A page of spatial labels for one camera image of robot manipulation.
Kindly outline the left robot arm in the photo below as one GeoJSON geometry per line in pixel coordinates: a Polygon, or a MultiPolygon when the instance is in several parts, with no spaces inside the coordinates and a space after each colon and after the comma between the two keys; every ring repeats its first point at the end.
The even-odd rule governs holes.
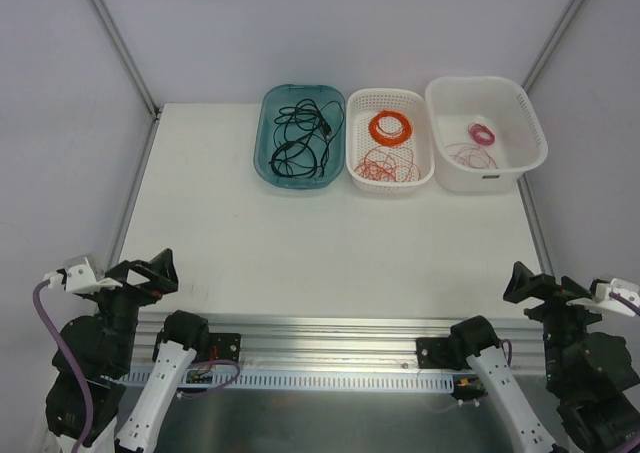
{"type": "Polygon", "coordinates": [[[46,275],[47,287],[92,301],[96,313],[50,333],[58,346],[58,375],[45,400],[49,431],[64,452],[152,452],[187,368],[210,350],[208,322],[186,311],[170,314],[156,336],[153,369],[133,411],[117,423],[131,370],[141,308],[177,291],[173,252],[126,260],[104,271],[89,256],[46,275]]]}

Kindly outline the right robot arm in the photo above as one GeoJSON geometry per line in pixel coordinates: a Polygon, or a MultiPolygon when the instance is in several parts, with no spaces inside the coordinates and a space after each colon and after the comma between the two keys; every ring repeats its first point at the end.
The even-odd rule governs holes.
{"type": "MultiPolygon", "coordinates": [[[[535,274],[516,262],[503,298],[513,304],[539,302],[524,314],[543,327],[546,389],[559,401],[557,413],[572,444],[582,452],[638,451],[639,411],[625,392],[638,385],[639,375],[626,341],[588,329],[605,313],[638,316],[638,285],[597,278],[584,288],[567,276],[535,274]]],[[[561,451],[515,382],[485,317],[452,326],[447,343],[452,368],[470,368],[478,376],[515,451],[561,451]]]]}

